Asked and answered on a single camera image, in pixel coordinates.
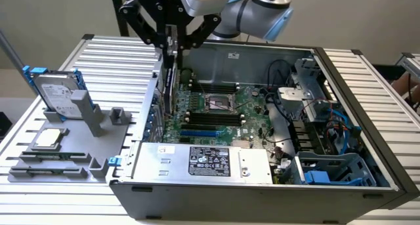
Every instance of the sticker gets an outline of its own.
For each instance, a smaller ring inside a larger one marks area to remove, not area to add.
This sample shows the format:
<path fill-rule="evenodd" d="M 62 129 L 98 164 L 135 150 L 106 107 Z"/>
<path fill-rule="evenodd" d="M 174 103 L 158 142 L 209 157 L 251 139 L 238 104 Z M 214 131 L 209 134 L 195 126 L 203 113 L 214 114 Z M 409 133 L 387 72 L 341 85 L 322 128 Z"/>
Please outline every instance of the sticker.
<path fill-rule="evenodd" d="M 187 173 L 193 176 L 229 177 L 229 149 L 189 147 Z"/>
<path fill-rule="evenodd" d="M 227 59 L 238 59 L 237 53 L 227 53 Z"/>
<path fill-rule="evenodd" d="M 173 145 L 159 145 L 157 147 L 157 154 L 174 154 L 174 146 Z"/>
<path fill-rule="evenodd" d="M 66 118 L 81 118 L 81 112 L 70 101 L 71 92 L 65 86 L 42 84 L 45 97 L 54 111 Z"/>

